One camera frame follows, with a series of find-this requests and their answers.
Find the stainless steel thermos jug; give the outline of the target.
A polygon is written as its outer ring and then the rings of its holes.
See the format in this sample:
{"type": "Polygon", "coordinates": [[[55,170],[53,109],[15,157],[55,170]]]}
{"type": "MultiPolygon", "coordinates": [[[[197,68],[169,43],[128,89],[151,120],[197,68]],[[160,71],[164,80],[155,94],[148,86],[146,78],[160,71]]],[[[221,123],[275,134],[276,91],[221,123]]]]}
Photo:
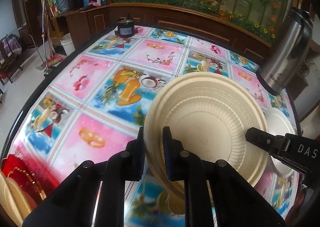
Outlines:
{"type": "Polygon", "coordinates": [[[271,48],[256,76],[266,91],[281,94],[304,60],[312,39],[310,13],[293,7],[284,19],[271,48]]]}

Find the colourful fruit pattern tablecloth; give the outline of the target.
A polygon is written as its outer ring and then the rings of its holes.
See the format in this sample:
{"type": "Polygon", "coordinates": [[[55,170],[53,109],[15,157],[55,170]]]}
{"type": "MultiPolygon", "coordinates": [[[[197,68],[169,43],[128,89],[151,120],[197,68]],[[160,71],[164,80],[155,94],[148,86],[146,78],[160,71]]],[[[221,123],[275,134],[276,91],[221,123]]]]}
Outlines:
{"type": "Polygon", "coordinates": [[[212,72],[240,84],[261,110],[296,130],[286,91],[268,93],[253,61],[216,43],[136,26],[110,32],[80,53],[32,105],[9,148],[35,173],[46,196],[81,162],[105,161],[144,125],[157,93],[175,77],[212,72]]]}

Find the wooden chair with clothes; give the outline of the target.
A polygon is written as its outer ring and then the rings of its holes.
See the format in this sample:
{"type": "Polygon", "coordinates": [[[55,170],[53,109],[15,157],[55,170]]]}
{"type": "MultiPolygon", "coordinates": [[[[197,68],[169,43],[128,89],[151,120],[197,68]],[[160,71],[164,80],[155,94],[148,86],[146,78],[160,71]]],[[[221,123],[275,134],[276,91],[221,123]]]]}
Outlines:
{"type": "Polygon", "coordinates": [[[13,83],[13,77],[18,71],[23,71],[22,68],[22,49],[14,49],[10,45],[10,41],[16,40],[16,37],[6,35],[1,39],[1,84],[5,85],[7,79],[13,83]]]}

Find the white plastic bucket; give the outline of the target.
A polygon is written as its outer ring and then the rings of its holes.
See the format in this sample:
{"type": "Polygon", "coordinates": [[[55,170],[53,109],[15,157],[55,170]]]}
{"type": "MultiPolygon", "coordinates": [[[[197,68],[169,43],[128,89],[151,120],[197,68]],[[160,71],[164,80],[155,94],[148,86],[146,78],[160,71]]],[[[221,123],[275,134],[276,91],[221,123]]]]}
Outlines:
{"type": "Polygon", "coordinates": [[[63,49],[65,50],[66,55],[70,55],[75,51],[75,47],[72,41],[72,37],[70,33],[65,34],[61,39],[60,39],[61,45],[63,49]]]}

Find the red plastic plate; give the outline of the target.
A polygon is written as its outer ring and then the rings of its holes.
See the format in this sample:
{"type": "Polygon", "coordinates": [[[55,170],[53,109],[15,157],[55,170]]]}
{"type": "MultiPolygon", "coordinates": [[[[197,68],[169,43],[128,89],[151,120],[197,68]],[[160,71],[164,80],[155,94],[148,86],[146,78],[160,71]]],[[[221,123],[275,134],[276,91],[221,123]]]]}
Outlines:
{"type": "Polygon", "coordinates": [[[24,192],[29,194],[36,204],[46,199],[42,185],[23,159],[12,154],[8,155],[1,161],[1,171],[6,178],[13,179],[24,192]]]}

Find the dark wooden cabinet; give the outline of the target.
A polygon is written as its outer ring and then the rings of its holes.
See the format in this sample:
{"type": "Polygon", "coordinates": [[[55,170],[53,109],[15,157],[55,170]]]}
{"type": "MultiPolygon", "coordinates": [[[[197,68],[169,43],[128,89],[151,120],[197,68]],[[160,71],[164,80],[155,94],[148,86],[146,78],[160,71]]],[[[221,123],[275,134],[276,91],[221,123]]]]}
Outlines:
{"type": "Polygon", "coordinates": [[[136,24],[206,38],[259,64],[270,55],[269,43],[240,26],[205,13],[170,5],[113,3],[85,11],[70,11],[52,20],[65,22],[75,48],[79,49],[125,17],[133,18],[136,24]]]}

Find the beige plastic bowl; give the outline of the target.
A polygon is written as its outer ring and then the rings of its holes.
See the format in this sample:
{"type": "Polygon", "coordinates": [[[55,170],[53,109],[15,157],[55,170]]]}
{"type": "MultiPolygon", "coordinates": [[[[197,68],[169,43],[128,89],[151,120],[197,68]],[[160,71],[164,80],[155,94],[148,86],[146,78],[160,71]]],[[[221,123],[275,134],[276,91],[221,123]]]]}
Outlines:
{"type": "Polygon", "coordinates": [[[1,206],[17,226],[32,212],[27,193],[12,178],[6,178],[1,171],[1,206]]]}
{"type": "Polygon", "coordinates": [[[170,181],[165,170],[162,130],[209,162],[227,161],[252,186],[261,178],[268,154],[245,139],[249,128],[268,130],[254,98],[235,81],[212,72],[192,72],[157,93],[146,115],[146,156],[155,178],[168,192],[168,206],[184,214],[184,184],[170,181]]]}

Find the small black motor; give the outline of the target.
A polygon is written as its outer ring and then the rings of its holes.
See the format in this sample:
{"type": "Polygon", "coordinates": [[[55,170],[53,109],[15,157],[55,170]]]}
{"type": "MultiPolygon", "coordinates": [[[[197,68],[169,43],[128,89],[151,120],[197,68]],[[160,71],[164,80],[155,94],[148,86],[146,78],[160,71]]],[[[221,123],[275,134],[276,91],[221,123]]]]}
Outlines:
{"type": "Polygon", "coordinates": [[[120,38],[129,38],[135,35],[135,21],[130,17],[129,12],[125,18],[118,19],[115,34],[120,38]]]}

